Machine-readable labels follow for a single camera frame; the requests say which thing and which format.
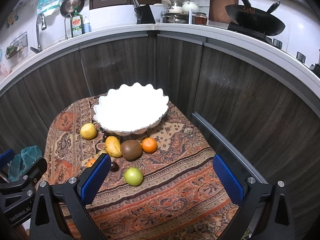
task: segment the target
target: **dish rack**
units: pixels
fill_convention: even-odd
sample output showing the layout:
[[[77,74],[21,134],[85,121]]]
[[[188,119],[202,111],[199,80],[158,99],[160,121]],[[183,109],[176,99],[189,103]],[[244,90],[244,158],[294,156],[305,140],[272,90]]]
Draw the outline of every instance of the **dish rack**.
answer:
[[[13,42],[10,43],[10,46],[7,47],[5,52],[6,59],[9,59],[16,55],[19,51],[23,50],[28,46],[28,38],[27,32],[21,34],[18,38],[16,38]]]

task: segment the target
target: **orange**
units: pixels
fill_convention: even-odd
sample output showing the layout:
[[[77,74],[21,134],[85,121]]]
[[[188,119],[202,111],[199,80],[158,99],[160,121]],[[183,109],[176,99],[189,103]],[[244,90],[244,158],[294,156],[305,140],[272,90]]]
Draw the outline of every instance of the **orange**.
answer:
[[[142,141],[141,146],[146,153],[155,152],[158,147],[156,140],[151,137],[145,138]]]
[[[94,164],[95,161],[96,161],[96,159],[88,160],[87,167],[88,168],[91,167]]]

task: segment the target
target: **glass jar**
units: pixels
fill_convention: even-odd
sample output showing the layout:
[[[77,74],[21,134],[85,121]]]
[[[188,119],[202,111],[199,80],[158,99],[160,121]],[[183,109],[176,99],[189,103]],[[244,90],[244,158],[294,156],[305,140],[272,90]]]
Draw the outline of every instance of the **glass jar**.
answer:
[[[206,13],[196,12],[195,24],[207,25],[208,17]]]

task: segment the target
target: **sink faucet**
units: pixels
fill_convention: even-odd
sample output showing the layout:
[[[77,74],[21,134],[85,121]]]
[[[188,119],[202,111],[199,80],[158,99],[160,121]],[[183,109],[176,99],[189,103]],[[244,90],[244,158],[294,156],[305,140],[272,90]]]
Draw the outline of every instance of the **sink faucet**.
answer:
[[[72,17],[71,14],[67,14],[65,17],[64,17],[64,39],[67,40],[68,39],[68,36],[67,36],[67,27],[66,27],[66,18],[67,16],[70,16],[70,18]]]
[[[38,47],[30,47],[30,49],[34,53],[39,53],[42,51],[41,44],[40,44],[40,38],[39,38],[39,19],[42,19],[42,24],[41,24],[41,30],[44,31],[47,28],[47,24],[45,23],[45,17],[43,13],[40,13],[37,17],[37,22],[36,22],[36,34],[37,34],[37,42],[38,42]]]

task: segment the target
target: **gas stove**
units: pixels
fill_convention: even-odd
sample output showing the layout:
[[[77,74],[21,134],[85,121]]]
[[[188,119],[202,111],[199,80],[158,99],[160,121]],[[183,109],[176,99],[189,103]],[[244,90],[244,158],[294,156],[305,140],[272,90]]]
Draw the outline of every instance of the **gas stove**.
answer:
[[[265,34],[241,27],[240,25],[235,24],[233,22],[230,22],[228,30],[248,35],[250,37],[256,38],[260,41],[264,41],[264,42],[272,45],[272,39],[267,37]]]

